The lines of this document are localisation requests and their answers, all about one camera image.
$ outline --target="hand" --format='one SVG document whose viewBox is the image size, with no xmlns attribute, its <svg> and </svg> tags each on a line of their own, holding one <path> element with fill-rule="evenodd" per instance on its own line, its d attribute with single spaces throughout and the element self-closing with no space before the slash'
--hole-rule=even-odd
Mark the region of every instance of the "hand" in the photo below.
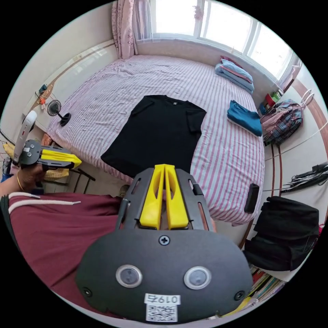
<svg viewBox="0 0 328 328">
<path fill-rule="evenodd" d="M 36 182 L 44 179 L 45 173 L 46 172 L 43 171 L 42 165 L 37 164 L 23 168 L 17 173 L 17 175 L 22 188 L 25 191 L 30 192 L 35 188 Z"/>
</svg>

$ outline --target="human arm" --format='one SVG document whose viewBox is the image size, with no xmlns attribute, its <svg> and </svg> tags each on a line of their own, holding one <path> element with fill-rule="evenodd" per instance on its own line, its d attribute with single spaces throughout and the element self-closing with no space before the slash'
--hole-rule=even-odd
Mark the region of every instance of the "human arm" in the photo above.
<svg viewBox="0 0 328 328">
<path fill-rule="evenodd" d="M 44 176 L 45 172 L 41 164 L 19 170 L 12 177 L 0 183 L 0 197 L 12 192 L 31 192 L 35 188 L 35 183 L 42 181 Z"/>
</svg>

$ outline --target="black bag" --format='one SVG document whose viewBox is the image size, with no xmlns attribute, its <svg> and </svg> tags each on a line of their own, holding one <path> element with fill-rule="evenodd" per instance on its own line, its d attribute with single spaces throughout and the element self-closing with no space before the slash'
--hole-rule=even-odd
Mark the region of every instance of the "black bag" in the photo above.
<svg viewBox="0 0 328 328">
<path fill-rule="evenodd" d="M 282 197 L 268 197 L 254 227 L 257 235 L 246 240 L 244 255 L 255 266 L 292 271 L 313 249 L 319 236 L 319 211 Z"/>
</svg>

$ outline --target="pink striped bedsheet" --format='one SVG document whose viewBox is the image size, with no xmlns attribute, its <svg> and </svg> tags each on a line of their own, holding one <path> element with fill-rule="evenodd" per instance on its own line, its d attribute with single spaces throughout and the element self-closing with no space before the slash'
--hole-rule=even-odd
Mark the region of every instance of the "pink striped bedsheet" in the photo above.
<svg viewBox="0 0 328 328">
<path fill-rule="evenodd" d="M 256 111 L 251 95 L 214 73 L 214 67 L 167 56 L 137 55 L 116 60 L 95 73 L 62 107 L 72 114 L 60 127 L 51 121 L 47 133 L 62 147 L 126 183 L 131 178 L 105 164 L 100 156 L 126 123 L 144 95 L 188 100 L 206 110 L 202 135 L 191 164 L 214 220 L 234 226 L 252 220 L 259 209 L 264 178 L 264 146 L 227 120 L 230 100 Z M 249 185 L 260 186 L 255 212 L 244 212 Z"/>
</svg>

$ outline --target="small desk fan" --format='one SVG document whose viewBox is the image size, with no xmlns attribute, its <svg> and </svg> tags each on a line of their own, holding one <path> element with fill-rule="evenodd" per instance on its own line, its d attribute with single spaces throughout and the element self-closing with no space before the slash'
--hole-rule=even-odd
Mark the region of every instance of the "small desk fan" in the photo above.
<svg viewBox="0 0 328 328">
<path fill-rule="evenodd" d="M 67 114 L 65 114 L 64 116 L 61 116 L 61 115 L 59 114 L 59 112 L 60 112 L 60 110 L 61 110 L 61 108 L 62 108 L 61 105 L 62 105 L 62 104 L 60 103 L 59 100 L 57 100 L 57 99 L 52 100 L 52 101 L 49 103 L 49 105 L 48 105 L 47 112 L 48 112 L 48 114 L 49 114 L 50 116 L 56 116 L 56 115 L 58 115 L 58 116 L 61 118 L 59 124 L 60 124 L 61 126 L 65 126 L 65 125 L 69 122 L 69 120 L 71 119 L 71 114 L 70 114 L 70 113 L 67 113 Z"/>
</svg>

